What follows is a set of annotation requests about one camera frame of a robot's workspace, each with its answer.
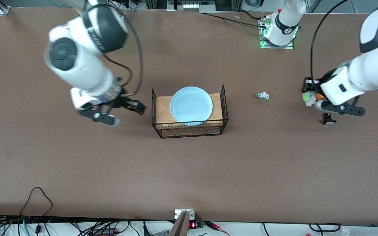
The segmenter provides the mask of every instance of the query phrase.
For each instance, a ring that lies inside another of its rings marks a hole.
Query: small object
[[[322,99],[324,99],[324,98],[325,98],[325,96],[321,95],[320,93],[318,93],[318,94],[316,95],[316,99],[317,99],[317,100],[322,100]]]
[[[323,113],[323,124],[327,126],[332,126],[336,124],[336,120],[332,120],[330,113]]]
[[[306,103],[306,106],[310,107],[316,104],[317,93],[315,91],[306,91],[302,93],[303,101]]]
[[[204,227],[204,222],[199,220],[189,221],[189,229],[197,229],[200,227]]]
[[[42,230],[42,227],[40,225],[36,226],[36,229],[34,230],[34,232],[36,234],[40,233],[40,231]]]
[[[269,100],[269,94],[266,92],[256,93],[256,97],[264,101]]]

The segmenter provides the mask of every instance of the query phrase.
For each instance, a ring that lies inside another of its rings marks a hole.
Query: small toy
[[[256,93],[256,97],[264,101],[269,100],[269,94],[266,94],[266,92]]]
[[[336,120],[332,120],[330,113],[323,113],[323,122],[322,124],[327,126],[332,126],[336,123]]]

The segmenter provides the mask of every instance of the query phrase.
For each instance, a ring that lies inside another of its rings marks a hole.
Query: brown table
[[[73,9],[13,8],[0,16],[0,215],[16,215],[34,186],[54,201],[49,215],[171,219],[194,208],[214,221],[378,224],[378,91],[361,118],[304,105],[312,33],[322,15],[305,15],[294,50],[260,49],[258,30],[196,12],[141,11],[145,81],[173,95],[186,86],[225,85],[229,122],[222,136],[160,139],[143,116],[124,109],[110,128],[79,117],[69,85],[45,65],[48,31]],[[255,21],[241,13],[222,16]],[[366,15],[331,15],[315,44],[315,75],[359,54]],[[109,54],[138,71],[135,40]],[[117,76],[126,71],[107,63]],[[132,90],[137,81],[128,87]],[[254,93],[270,94],[267,102]],[[48,203],[34,194],[25,214]]]

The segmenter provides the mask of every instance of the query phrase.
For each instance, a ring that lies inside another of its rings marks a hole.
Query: black cable
[[[337,8],[338,6],[340,6],[342,3],[346,3],[348,2],[349,0],[342,0],[340,3],[336,4],[334,7],[332,7],[324,16],[323,18],[321,19],[320,23],[318,24],[318,27],[316,28],[316,31],[315,33],[313,34],[313,38],[312,38],[312,44],[310,46],[310,77],[312,79],[312,84],[313,84],[313,87],[316,91],[318,91],[316,89],[316,85],[315,85],[315,80],[314,80],[314,77],[313,77],[313,47],[314,47],[314,44],[315,44],[315,40],[316,40],[316,35],[319,31],[319,28],[320,26],[322,25],[322,23],[324,22],[324,20],[327,18],[327,16],[335,9]]]
[[[121,64],[121,63],[119,63],[119,62],[117,62],[117,61],[112,60],[112,59],[109,58],[106,54],[103,54],[103,57],[106,58],[106,59],[107,59],[108,61],[110,61],[111,63],[113,63],[113,64],[117,64],[118,66],[121,66],[121,67],[125,68],[125,69],[128,71],[128,73],[129,73],[129,78],[128,78],[128,80],[122,85],[123,87],[126,86],[127,84],[129,84],[129,82],[131,82],[131,80],[132,80],[132,76],[134,75],[134,73],[132,72],[132,70],[131,70],[128,66],[125,66],[124,64]]]
[[[45,229],[46,229],[46,233],[48,233],[48,236],[51,236],[51,234],[49,233],[49,230],[48,230],[48,228],[46,227],[46,222],[43,222],[43,225],[45,226]]]
[[[358,100],[360,100],[361,95],[358,95],[355,97],[354,101],[352,102],[352,105],[355,106],[358,103]]]
[[[21,217],[24,217],[24,216],[23,216],[23,210],[24,210],[24,208],[26,208],[27,204],[29,203],[29,201],[30,201],[30,197],[32,196],[32,193],[33,193],[33,191],[34,191],[35,189],[39,189],[40,191],[42,191],[43,196],[45,196],[45,198],[51,203],[51,207],[49,208],[49,210],[47,210],[47,211],[42,215],[42,217],[45,216],[45,215],[46,215],[46,214],[47,214],[47,213],[53,208],[53,202],[52,202],[52,200],[51,200],[48,196],[46,196],[45,191],[43,191],[43,189],[42,189],[41,187],[34,187],[34,188],[30,191],[29,197],[27,198],[27,201],[26,201],[26,203],[24,204],[23,208],[21,208],[21,210],[20,210],[20,216],[21,216]]]
[[[18,222],[17,222],[18,236],[21,236],[21,235],[20,235],[20,219],[21,219],[21,218],[19,218],[19,219],[18,219]]]
[[[228,18],[225,18],[225,17],[222,17],[222,16],[218,16],[218,15],[209,15],[209,16],[213,16],[213,17],[216,17],[216,18],[220,18],[220,19],[223,19],[223,20],[226,20],[226,21],[236,22],[236,23],[243,24],[243,25],[254,26],[254,27],[259,27],[259,28],[266,29],[266,26],[250,24],[250,23],[246,23],[246,22],[242,22],[242,21],[235,21],[235,20],[228,19]]]
[[[261,18],[265,18],[265,17],[266,17],[266,16],[262,16],[262,17],[254,17],[254,16],[251,15],[247,10],[240,9],[240,11],[246,13],[250,18],[253,18],[253,19],[258,20],[258,21],[260,21]]]
[[[316,226],[319,228],[319,230],[314,229],[314,228],[312,227],[312,225],[316,225]],[[340,225],[340,224],[337,224],[337,226],[338,226],[338,228],[337,228],[337,229],[334,229],[334,230],[326,230],[326,229],[322,230],[322,228],[320,227],[320,225],[317,224],[317,223],[310,223],[310,224],[309,224],[309,228],[310,228],[311,230],[313,230],[314,232],[321,233],[322,236],[324,236],[324,235],[323,235],[323,232],[333,233],[333,232],[338,232],[339,230],[341,230],[341,225]]]
[[[91,11],[92,9],[94,8],[99,8],[101,6],[107,6],[107,7],[110,7],[110,8],[113,8],[115,10],[118,10],[122,15],[123,13],[119,10],[119,9],[116,9],[114,8],[114,6],[110,5],[110,4],[106,4],[106,3],[99,3],[99,4],[96,4],[94,6],[91,6],[87,11]],[[135,40],[136,40],[136,44],[137,44],[137,47],[138,47],[138,53],[139,53],[139,81],[138,81],[138,85],[137,85],[137,88],[135,89],[135,91],[133,93],[130,93],[130,94],[124,94],[123,96],[130,96],[130,95],[135,95],[139,92],[139,90],[141,89],[141,86],[142,86],[142,81],[144,79],[144,58],[143,58],[143,55],[142,55],[142,46],[141,46],[141,41],[139,40],[139,37],[138,37],[138,34],[137,34],[137,31],[135,30],[134,26],[132,25],[132,23],[126,18],[124,17],[123,19],[125,19],[125,21],[128,23],[129,25],[129,28],[131,28],[131,31],[132,33],[134,34],[135,36]]]
[[[138,236],[141,236],[141,235],[139,235],[138,231],[136,231],[136,229],[135,229],[134,227],[132,227],[132,224],[131,224],[130,221],[129,221],[129,226],[130,226],[133,230],[135,230],[135,232],[138,234]]]
[[[263,224],[263,229],[265,230],[266,235],[269,236],[269,233],[268,233],[267,230],[266,230],[265,223],[262,223],[262,224]]]
[[[126,230],[128,227],[129,227],[129,221],[128,221],[128,225],[125,227],[125,229],[122,230],[122,231],[120,231],[120,232],[118,232],[118,233],[123,233],[123,232],[125,232],[125,230]]]

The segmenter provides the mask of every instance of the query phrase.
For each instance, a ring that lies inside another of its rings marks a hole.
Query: metal frame
[[[5,5],[1,0],[0,0],[0,15],[7,15],[10,10],[10,6]]]
[[[307,12],[315,12],[316,8],[319,6],[319,4],[321,3],[322,0],[315,0],[315,2],[313,3],[313,5],[311,5],[309,8],[308,8],[308,11]]]
[[[168,236],[187,236],[189,229],[189,222],[191,218],[191,213],[189,210],[183,210],[180,212],[179,217],[173,224]]]

